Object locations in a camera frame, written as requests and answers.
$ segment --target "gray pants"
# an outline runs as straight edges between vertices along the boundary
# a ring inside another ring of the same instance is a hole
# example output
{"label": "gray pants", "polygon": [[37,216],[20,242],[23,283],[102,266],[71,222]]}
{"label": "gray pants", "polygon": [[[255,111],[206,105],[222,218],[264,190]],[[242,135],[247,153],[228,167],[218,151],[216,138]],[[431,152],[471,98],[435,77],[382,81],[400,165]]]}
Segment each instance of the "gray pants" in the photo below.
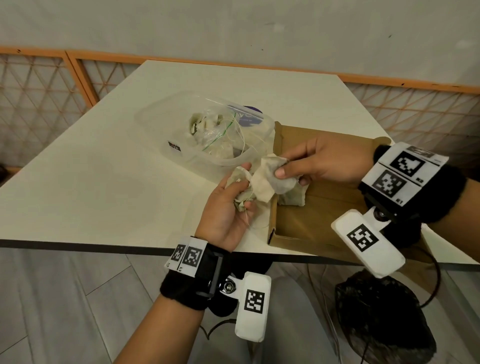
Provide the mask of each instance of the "gray pants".
{"label": "gray pants", "polygon": [[189,363],[305,364],[337,363],[327,334],[303,289],[290,277],[272,281],[265,340],[250,359],[246,341],[235,335],[233,327],[223,325],[207,343],[197,335]]}

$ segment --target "clear plastic container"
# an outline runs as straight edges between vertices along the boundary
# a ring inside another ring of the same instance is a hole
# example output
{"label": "clear plastic container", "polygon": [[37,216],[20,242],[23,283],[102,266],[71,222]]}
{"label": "clear plastic container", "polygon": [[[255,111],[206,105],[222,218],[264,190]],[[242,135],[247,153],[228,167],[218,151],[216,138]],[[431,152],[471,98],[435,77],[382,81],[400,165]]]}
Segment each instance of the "clear plastic container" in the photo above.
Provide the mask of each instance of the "clear plastic container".
{"label": "clear plastic container", "polygon": [[[189,120],[193,114],[207,112],[234,115],[238,120],[236,126],[243,135],[240,155],[219,158],[199,148],[189,131]],[[154,102],[140,110],[135,119],[164,156],[215,183],[240,164],[264,156],[266,139],[275,127],[273,119],[261,112],[195,91],[179,92]]]}

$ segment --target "cardboard box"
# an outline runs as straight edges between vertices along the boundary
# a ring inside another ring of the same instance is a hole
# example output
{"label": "cardboard box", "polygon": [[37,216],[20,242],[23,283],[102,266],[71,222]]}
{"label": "cardboard box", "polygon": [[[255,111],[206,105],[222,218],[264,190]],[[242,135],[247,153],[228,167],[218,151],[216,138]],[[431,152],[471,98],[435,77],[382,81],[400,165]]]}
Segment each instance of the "cardboard box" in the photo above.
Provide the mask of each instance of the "cardboard box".
{"label": "cardboard box", "polygon": [[[283,126],[275,122],[275,139],[273,152],[277,155],[298,143],[311,139],[319,133],[313,129]],[[389,145],[390,139],[376,139],[348,135],[352,140],[362,140],[371,145],[372,151],[378,145]],[[299,252],[321,255],[346,262],[360,263],[353,252],[345,245],[331,228],[331,224],[349,209],[361,213],[367,211],[361,192],[355,185],[329,181],[314,181],[310,184],[305,206],[279,206],[277,196],[272,199],[270,207],[270,224],[268,243],[272,246]],[[429,251],[425,241],[417,243]],[[432,262],[428,256],[416,249],[403,249],[405,258],[423,263]]]}

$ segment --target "green string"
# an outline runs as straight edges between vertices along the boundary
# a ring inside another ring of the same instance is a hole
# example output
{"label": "green string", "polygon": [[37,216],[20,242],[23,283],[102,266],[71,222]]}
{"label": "green string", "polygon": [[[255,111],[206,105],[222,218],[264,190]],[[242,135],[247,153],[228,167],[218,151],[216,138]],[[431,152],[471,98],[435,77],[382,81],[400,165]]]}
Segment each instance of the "green string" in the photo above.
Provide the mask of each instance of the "green string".
{"label": "green string", "polygon": [[[235,116],[237,116],[237,113],[234,113],[233,114],[233,120],[235,120]],[[225,128],[225,130],[223,131],[223,134],[222,135],[219,135],[218,137],[216,137],[209,145],[207,145],[205,148],[202,149],[202,152],[205,151],[205,149],[207,149],[209,146],[211,146],[213,143],[216,142],[216,140],[222,136],[225,135],[225,133],[227,132],[227,129],[230,127],[231,124],[233,124],[233,120],[230,122],[230,124],[228,124],[228,126]]]}

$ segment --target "table top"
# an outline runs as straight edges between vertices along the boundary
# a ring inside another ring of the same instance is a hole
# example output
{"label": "table top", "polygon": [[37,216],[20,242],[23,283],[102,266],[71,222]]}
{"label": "table top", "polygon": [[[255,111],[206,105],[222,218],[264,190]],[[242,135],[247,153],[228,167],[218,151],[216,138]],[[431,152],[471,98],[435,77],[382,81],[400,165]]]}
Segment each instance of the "table top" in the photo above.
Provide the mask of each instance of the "table top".
{"label": "table top", "polygon": [[[0,245],[169,254],[193,234],[215,185],[151,148],[134,120],[183,90],[257,107],[283,125],[387,136],[335,75],[147,61],[2,186]],[[268,217],[238,251],[304,257],[267,245]],[[425,236],[440,262],[476,264],[432,231]]]}

